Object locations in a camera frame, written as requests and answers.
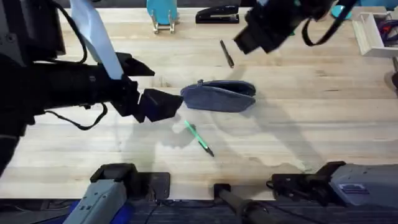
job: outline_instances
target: black stapler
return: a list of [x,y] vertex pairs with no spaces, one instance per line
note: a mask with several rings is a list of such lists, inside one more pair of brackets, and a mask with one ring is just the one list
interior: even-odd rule
[[216,6],[198,12],[197,24],[238,24],[239,6]]

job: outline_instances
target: pencil case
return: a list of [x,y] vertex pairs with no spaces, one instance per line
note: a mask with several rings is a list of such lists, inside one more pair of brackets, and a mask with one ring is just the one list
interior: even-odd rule
[[220,112],[241,112],[256,102],[254,85],[245,81],[217,80],[189,85],[181,90],[188,108]]

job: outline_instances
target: wooden table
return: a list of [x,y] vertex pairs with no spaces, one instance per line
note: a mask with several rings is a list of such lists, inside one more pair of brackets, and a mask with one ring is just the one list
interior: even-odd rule
[[[267,55],[244,55],[232,41],[246,25],[196,25],[199,9],[179,9],[176,33],[152,32],[145,9],[100,9],[114,48],[156,71],[135,78],[140,88],[178,94],[204,80],[246,80],[257,103],[243,113],[212,113],[182,105],[175,118],[137,124],[110,106],[90,131],[48,114],[27,130],[0,179],[1,198],[80,198],[102,164],[134,163],[139,171],[170,172],[170,198],[212,198],[214,183],[227,182],[243,197],[271,199],[265,181],[273,173],[316,172],[326,161],[398,163],[398,100],[390,87],[390,59],[365,58],[350,22],[325,45],[307,47],[300,35]],[[241,9],[243,16],[247,9]],[[332,18],[310,25],[313,39]],[[62,19],[67,59],[80,45]],[[228,67],[219,40],[235,61]],[[90,124],[100,106],[57,110]],[[200,147],[183,121],[197,126],[215,158]]]

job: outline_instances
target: sticker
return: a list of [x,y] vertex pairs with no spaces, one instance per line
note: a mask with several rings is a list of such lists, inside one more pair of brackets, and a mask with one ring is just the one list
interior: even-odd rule
[[345,194],[369,194],[363,184],[339,184],[338,187]]

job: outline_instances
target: screw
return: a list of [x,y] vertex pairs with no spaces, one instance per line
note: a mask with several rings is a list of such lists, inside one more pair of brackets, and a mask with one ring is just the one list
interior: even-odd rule
[[11,35],[11,34],[6,34],[6,40],[7,40],[9,43],[13,43],[13,42],[15,41],[15,38],[14,38],[14,36]]

